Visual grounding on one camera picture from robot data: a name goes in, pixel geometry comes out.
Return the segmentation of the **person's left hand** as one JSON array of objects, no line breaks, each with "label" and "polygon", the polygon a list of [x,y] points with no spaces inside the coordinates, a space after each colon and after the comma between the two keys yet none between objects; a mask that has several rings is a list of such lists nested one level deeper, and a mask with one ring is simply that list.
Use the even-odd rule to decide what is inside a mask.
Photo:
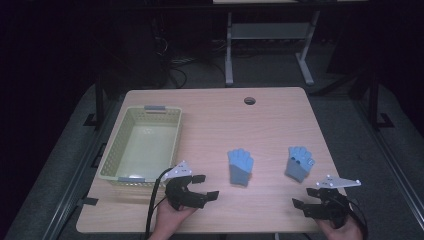
[{"label": "person's left hand", "polygon": [[182,207],[175,210],[167,200],[163,200],[156,213],[153,233],[148,240],[169,240],[182,223],[197,211],[197,208]]}]

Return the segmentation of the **person's right hand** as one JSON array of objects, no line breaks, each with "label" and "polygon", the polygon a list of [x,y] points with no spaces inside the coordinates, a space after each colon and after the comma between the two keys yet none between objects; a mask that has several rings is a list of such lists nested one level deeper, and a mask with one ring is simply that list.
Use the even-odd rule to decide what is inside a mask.
[{"label": "person's right hand", "polygon": [[363,240],[361,229],[351,216],[348,216],[345,225],[338,229],[334,229],[329,220],[316,219],[315,222],[327,240]]}]

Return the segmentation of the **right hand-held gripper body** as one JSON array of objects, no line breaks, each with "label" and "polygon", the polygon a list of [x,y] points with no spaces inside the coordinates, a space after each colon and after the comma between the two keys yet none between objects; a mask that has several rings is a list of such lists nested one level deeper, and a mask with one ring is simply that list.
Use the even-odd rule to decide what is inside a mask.
[{"label": "right hand-held gripper body", "polygon": [[348,216],[351,216],[359,226],[362,222],[353,212],[350,201],[341,194],[338,189],[346,187],[357,187],[361,185],[360,180],[349,180],[340,177],[327,175],[323,180],[316,183],[320,190],[321,197],[318,198],[320,204],[307,204],[304,215],[313,219],[329,220],[334,229],[343,227]]}]

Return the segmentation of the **blue knit glove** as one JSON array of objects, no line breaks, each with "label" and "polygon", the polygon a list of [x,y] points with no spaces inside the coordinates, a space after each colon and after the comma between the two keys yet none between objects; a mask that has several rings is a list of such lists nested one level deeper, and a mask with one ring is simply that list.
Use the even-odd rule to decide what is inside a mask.
[{"label": "blue knit glove", "polygon": [[285,175],[302,183],[315,165],[312,153],[304,146],[289,147],[288,151],[289,157]]},{"label": "blue knit glove", "polygon": [[244,149],[234,149],[227,153],[230,183],[247,187],[253,169],[254,160]]}]

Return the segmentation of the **grey metal table frame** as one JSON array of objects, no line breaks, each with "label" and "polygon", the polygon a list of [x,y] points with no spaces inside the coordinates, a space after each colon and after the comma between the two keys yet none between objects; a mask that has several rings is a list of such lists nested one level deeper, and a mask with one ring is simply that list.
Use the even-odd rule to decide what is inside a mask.
[{"label": "grey metal table frame", "polygon": [[295,23],[234,23],[232,13],[227,15],[225,84],[234,83],[232,43],[234,40],[303,40],[303,49],[295,54],[303,79],[308,86],[315,84],[306,57],[320,16],[315,11],[309,22]]}]

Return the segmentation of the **aluminium frame rail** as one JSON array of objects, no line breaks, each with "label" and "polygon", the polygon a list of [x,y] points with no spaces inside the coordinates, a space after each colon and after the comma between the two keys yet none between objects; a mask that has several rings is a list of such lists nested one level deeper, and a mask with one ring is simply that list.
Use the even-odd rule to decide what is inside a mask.
[{"label": "aluminium frame rail", "polygon": [[50,187],[48,200],[54,207],[42,231],[42,240],[58,239],[78,201],[89,190],[121,105],[121,101],[106,102],[105,120],[99,128],[85,124],[95,111],[93,101],[83,101],[71,116],[44,167],[43,179],[49,183],[42,187]]},{"label": "aluminium frame rail", "polygon": [[369,103],[355,101],[354,105],[377,143],[414,220],[424,232],[424,137],[395,100],[378,106],[372,114]]}]

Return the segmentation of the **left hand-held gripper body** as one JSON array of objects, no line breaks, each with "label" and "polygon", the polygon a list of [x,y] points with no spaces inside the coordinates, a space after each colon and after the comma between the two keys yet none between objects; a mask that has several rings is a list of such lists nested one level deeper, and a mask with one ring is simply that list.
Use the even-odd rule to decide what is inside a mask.
[{"label": "left hand-held gripper body", "polygon": [[196,193],[189,190],[192,183],[192,169],[186,161],[182,161],[167,171],[161,180],[166,184],[165,195],[169,204],[179,210],[182,206],[190,208],[203,208],[207,203],[204,199],[206,193]]}]

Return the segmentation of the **pale green perforated plastic basket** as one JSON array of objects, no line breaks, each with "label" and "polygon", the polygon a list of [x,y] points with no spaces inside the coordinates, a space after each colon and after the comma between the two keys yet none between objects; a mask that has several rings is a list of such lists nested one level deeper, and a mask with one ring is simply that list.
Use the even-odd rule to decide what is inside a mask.
[{"label": "pale green perforated plastic basket", "polygon": [[114,185],[152,187],[176,162],[181,120],[177,107],[128,107],[110,140],[99,178]]}]

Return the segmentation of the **black metal stand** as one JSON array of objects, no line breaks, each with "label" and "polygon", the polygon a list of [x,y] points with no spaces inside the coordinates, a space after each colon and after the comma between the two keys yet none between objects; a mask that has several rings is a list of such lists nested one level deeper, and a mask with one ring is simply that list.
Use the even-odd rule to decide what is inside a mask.
[{"label": "black metal stand", "polygon": [[386,113],[378,112],[379,78],[372,72],[369,81],[368,121],[375,131],[381,128],[393,128],[394,124]]},{"label": "black metal stand", "polygon": [[104,90],[102,84],[102,77],[96,78],[95,84],[95,112],[90,113],[84,122],[84,126],[94,127],[99,130],[105,119],[105,106],[104,106]]}]

